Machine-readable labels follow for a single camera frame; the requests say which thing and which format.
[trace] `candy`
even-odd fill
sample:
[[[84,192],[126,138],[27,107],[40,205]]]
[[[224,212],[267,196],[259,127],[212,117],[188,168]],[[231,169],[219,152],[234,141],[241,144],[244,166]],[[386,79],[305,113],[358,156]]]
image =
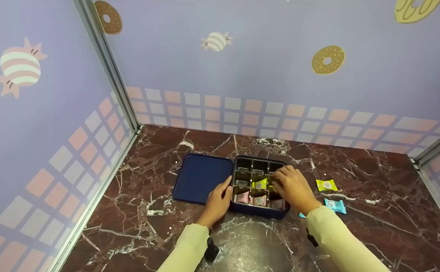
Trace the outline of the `candy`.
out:
[[[249,169],[247,167],[237,167],[237,170],[240,172],[248,172]]]
[[[339,201],[335,201],[335,200],[330,200],[327,198],[324,198],[324,202],[326,204],[326,207],[335,211],[335,212],[340,212],[343,214],[346,214],[346,207],[344,206],[344,201],[339,200]]]
[[[240,186],[240,187],[247,187],[247,186],[249,185],[249,182],[248,182],[248,181],[242,181],[242,180],[240,180],[240,179],[237,179],[237,180],[235,181],[235,184],[238,185],[238,186]]]
[[[270,191],[272,191],[272,192],[275,192],[275,193],[278,193],[279,191],[277,190],[277,188],[275,188],[275,186],[273,186],[273,185],[269,185],[269,190]]]
[[[251,205],[263,206],[267,205],[267,195],[259,196],[258,198],[252,198],[250,200]]]
[[[267,189],[267,178],[262,179],[261,181],[252,182],[252,187],[257,190],[266,190]]]
[[[285,210],[285,201],[283,199],[270,200],[270,208]]]
[[[239,193],[238,195],[235,195],[235,198],[233,201],[238,202],[238,203],[248,204],[249,203],[249,192]]]
[[[317,188],[319,188],[319,192],[328,190],[339,191],[333,179],[329,181],[321,181],[320,179],[316,179],[315,182],[317,183]]]

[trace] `brown marble surface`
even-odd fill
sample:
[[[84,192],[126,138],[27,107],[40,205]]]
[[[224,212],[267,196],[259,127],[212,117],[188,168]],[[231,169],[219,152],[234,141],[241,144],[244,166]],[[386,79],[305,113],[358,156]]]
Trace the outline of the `brown marble surface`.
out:
[[[293,164],[319,200],[344,199],[339,216],[392,271],[440,271],[440,211],[406,155],[156,126],[143,128],[62,271],[157,270],[202,209],[171,199],[190,152]],[[342,191],[320,193],[315,178],[333,178]],[[338,271],[305,229],[294,210],[284,220],[229,212],[213,230],[217,259],[197,271]]]

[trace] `black strap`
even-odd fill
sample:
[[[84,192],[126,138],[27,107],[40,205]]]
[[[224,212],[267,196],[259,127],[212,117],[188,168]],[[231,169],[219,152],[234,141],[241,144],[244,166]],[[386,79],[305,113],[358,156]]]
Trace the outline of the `black strap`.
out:
[[[220,249],[218,246],[215,246],[213,243],[213,238],[209,237],[208,240],[206,240],[207,248],[205,251],[205,260],[207,262],[213,262],[216,259],[216,256],[218,255],[218,252],[220,252]]]
[[[310,234],[309,229],[306,228],[306,231],[307,231],[307,239],[312,243],[312,246],[318,247],[319,244],[317,243],[315,238]]]

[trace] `pink candy wrapper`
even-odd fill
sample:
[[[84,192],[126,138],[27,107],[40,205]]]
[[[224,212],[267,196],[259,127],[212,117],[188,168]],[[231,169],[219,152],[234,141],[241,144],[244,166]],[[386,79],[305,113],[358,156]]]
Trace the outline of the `pink candy wrapper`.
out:
[[[259,196],[258,198],[252,198],[250,204],[265,207],[267,205],[267,195]]]
[[[270,200],[270,208],[285,210],[285,200],[283,199]]]
[[[234,201],[238,202],[238,203],[248,204],[249,203],[249,192],[239,193],[238,195],[235,196]]]

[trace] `box lid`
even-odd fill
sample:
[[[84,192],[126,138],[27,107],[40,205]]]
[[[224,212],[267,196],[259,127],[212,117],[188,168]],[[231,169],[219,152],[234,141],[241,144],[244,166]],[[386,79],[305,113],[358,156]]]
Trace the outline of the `box lid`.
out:
[[[210,193],[233,172],[229,159],[189,153],[176,179],[173,198],[191,203],[205,204]]]

